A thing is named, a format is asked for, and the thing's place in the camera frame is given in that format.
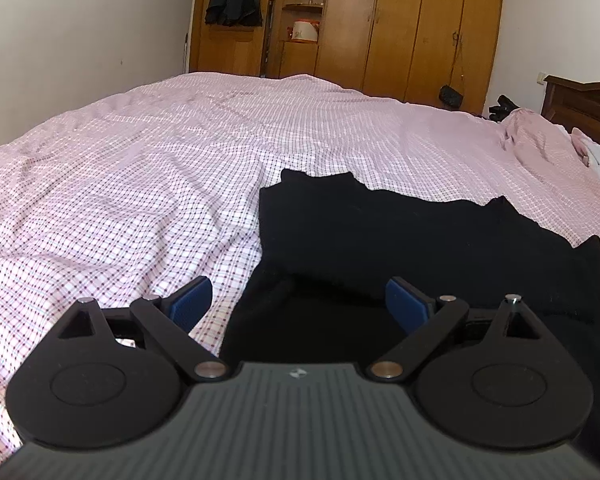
small object on shelf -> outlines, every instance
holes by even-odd
[[[294,22],[291,41],[300,43],[318,43],[319,30],[320,22],[317,20],[297,20]]]

ribbed black surface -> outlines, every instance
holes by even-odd
[[[598,480],[571,447],[484,452],[421,418],[398,386],[351,365],[247,364],[197,386],[160,430],[127,446],[71,453],[24,446],[0,480]]]

blue gripper pad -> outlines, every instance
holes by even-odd
[[[211,307],[213,286],[199,276],[160,303],[160,309],[184,332],[191,332]]]
[[[406,335],[424,325],[435,314],[435,301],[398,277],[386,284],[384,302]]]

bedsheet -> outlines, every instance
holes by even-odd
[[[20,444],[9,378],[75,298],[127,306],[205,274],[214,302],[191,335],[218,352],[260,258],[258,190],[284,168],[434,201],[505,195],[572,244],[600,236],[600,180],[528,110],[496,124],[310,76],[195,73],[67,112],[0,147],[0,462]]]

wooden headboard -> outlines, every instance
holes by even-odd
[[[569,133],[578,127],[600,144],[600,83],[577,83],[548,76],[542,116],[562,124]]]

